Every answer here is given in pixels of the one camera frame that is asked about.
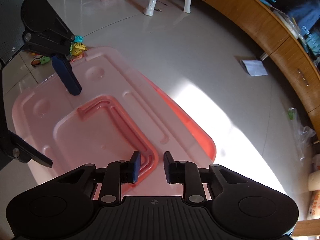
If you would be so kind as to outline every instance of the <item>plastic bag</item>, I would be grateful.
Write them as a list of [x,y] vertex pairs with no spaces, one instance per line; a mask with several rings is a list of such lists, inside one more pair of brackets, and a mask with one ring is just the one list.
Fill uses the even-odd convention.
[[308,126],[302,126],[297,109],[290,107],[288,110],[288,116],[293,125],[293,134],[298,150],[298,157],[300,161],[303,161],[305,158],[303,153],[304,149],[308,146],[310,138],[316,135],[316,132]]
[[312,158],[312,171],[320,171],[320,154],[316,154]]

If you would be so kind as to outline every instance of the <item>tiled floor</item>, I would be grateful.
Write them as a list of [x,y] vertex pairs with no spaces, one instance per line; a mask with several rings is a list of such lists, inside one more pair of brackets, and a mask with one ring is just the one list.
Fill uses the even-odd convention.
[[[301,104],[270,60],[268,76],[244,72],[238,59],[254,58],[261,50],[237,26],[195,0],[191,14],[182,12],[182,0],[158,0],[161,12],[153,17],[141,13],[148,0],[48,1],[74,34],[85,36],[87,46],[116,48],[169,94],[215,141],[217,163],[287,193],[305,218],[311,149],[300,162],[287,117],[288,107]],[[4,70],[11,130],[16,97],[54,73],[50,64],[33,68],[31,60],[21,52]],[[17,162],[0,171],[0,178],[1,189],[11,185],[0,190],[0,239],[9,239],[5,207],[36,183],[28,166]]]

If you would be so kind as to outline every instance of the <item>white table leg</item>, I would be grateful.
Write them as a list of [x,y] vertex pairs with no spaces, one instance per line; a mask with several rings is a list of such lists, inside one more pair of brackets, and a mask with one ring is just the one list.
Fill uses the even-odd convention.
[[190,13],[190,5],[191,5],[191,0],[184,0],[184,9],[183,11],[186,13]]
[[148,16],[153,15],[153,10],[155,9],[157,0],[149,0],[147,7],[143,10],[143,13]]

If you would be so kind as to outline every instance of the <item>green toy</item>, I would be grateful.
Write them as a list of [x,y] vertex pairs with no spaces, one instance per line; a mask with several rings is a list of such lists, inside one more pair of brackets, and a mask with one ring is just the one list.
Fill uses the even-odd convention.
[[288,110],[288,116],[289,116],[289,119],[290,120],[293,120],[294,119],[294,111],[292,109],[289,109]]
[[41,65],[46,64],[46,63],[48,63],[48,62],[50,61],[50,59],[51,59],[51,58],[49,58],[49,57],[42,56],[42,57],[40,58],[40,64],[41,64]]

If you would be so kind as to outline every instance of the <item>white paper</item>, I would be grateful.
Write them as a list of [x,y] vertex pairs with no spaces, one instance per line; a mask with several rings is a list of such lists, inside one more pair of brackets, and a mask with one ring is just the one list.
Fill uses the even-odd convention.
[[240,63],[247,69],[251,76],[266,76],[266,69],[260,60],[240,60]]

